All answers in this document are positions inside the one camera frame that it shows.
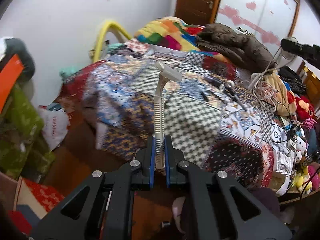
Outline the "white bandage tape roll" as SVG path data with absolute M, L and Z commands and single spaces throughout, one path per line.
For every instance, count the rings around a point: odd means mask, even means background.
M 227 86 L 228 88 L 233 88 L 233 87 L 235 86 L 235 83 L 234 83 L 232 80 L 228 80 L 228 81 L 226 82 L 226 86 Z

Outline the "black grey marker pen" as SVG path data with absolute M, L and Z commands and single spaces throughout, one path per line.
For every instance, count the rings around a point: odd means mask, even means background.
M 236 95 L 236 93 L 231 88 L 226 88 L 225 94 L 229 96 L 237 104 L 239 104 L 244 111 L 247 111 L 247 107 L 245 106 L 245 104 L 240 100 L 240 98 Z

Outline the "white disposable razor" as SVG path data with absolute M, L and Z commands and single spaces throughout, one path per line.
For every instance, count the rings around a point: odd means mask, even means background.
M 159 70 L 159 80 L 157 83 L 155 95 L 153 97 L 153 118 L 154 118 L 154 137 L 155 137 L 155 157 L 156 168 L 165 168 L 164 157 L 164 98 L 163 89 L 169 81 L 180 82 L 182 75 L 176 70 L 157 61 L 155 67 Z

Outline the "purple black spray bottle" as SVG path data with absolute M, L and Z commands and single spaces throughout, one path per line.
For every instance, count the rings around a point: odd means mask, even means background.
M 215 77 L 204 76 L 203 79 L 216 88 L 220 88 L 222 85 L 221 81 Z

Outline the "wooden bed headboard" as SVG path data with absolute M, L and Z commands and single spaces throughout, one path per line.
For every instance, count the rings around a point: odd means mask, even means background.
M 310 102 L 314 105 L 315 111 L 319 111 L 319 78 L 306 66 L 305 61 L 301 62 L 300 67 L 297 70 L 297 74 L 302 79 L 304 85 L 307 86 L 306 94 Z

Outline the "red plush toy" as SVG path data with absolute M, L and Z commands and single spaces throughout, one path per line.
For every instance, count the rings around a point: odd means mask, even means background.
M 296 114 L 297 114 L 297 119 L 299 121 L 305 121 L 309 118 L 313 119 L 315 115 L 315 110 L 313 104 L 310 102 L 310 100 L 305 97 L 301 96 L 296 97 Z

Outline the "brown puffer jacket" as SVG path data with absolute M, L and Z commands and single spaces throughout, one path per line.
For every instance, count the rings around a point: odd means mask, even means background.
M 251 73 L 262 73 L 265 69 L 276 66 L 273 55 L 254 36 L 238 34 L 221 23 L 206 25 L 196 35 L 196 46 L 206 51 L 218 52 L 232 64 Z

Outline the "white sliding wardrobe with hearts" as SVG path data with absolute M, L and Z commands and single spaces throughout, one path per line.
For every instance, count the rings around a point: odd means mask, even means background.
M 252 34 L 273 54 L 294 28 L 300 0 L 220 0 L 216 23 Z

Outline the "patchwork patterned bedspread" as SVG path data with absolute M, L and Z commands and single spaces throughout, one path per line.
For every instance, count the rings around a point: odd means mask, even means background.
M 182 76 L 163 89 L 163 133 L 187 161 L 209 172 L 225 168 L 247 188 L 268 187 L 272 178 L 273 106 L 236 87 L 240 98 L 215 88 L 200 54 L 126 42 L 102 60 L 62 80 L 63 90 L 95 128 L 95 146 L 131 160 L 155 133 L 154 96 L 159 81 L 156 62 Z

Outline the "dalmatian plush toy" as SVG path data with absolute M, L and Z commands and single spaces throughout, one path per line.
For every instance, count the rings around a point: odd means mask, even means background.
M 307 154 L 307 143 L 302 137 L 296 138 L 296 159 L 302 159 Z

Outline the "yellow plush toy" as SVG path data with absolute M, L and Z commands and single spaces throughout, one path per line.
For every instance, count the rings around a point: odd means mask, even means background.
M 313 189 L 313 184 L 310 181 L 310 174 L 308 167 L 303 168 L 296 174 L 293 185 L 296 187 L 299 193 L 309 194 Z

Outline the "green patterned bag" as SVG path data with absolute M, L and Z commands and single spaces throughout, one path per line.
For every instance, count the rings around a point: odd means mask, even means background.
M 1 113 L 1 172 L 41 181 L 55 160 L 42 135 L 43 120 L 23 90 L 14 85 Z

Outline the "white shopping bag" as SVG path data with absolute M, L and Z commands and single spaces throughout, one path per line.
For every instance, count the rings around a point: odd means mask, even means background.
M 69 117 L 65 109 L 59 103 L 51 103 L 48 106 L 38 107 L 39 116 L 44 122 L 42 135 L 49 149 L 56 149 L 68 133 Z

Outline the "brown wooden door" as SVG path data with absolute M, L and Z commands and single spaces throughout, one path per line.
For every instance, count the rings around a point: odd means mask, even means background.
M 220 0 L 176 0 L 174 16 L 188 24 L 207 25 L 215 21 Z

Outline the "teal plastic toy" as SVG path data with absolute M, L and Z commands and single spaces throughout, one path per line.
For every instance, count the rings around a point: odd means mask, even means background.
M 59 71 L 59 76 L 61 77 L 61 79 L 67 79 L 69 77 L 71 77 L 73 74 L 75 74 L 76 72 L 79 71 L 78 67 L 66 67 L 66 68 L 62 68 Z

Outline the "colourful block fleece blanket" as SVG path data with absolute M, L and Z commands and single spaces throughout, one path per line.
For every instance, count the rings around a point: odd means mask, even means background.
M 204 30 L 202 25 L 186 24 L 182 19 L 169 16 L 147 23 L 135 32 L 141 43 L 153 44 L 179 51 L 199 51 L 196 36 Z

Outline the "orange cardboard box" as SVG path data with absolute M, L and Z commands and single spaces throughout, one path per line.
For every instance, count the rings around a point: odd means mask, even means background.
M 9 96 L 11 89 L 23 71 L 23 64 L 17 54 L 7 62 L 0 74 L 0 111 Z

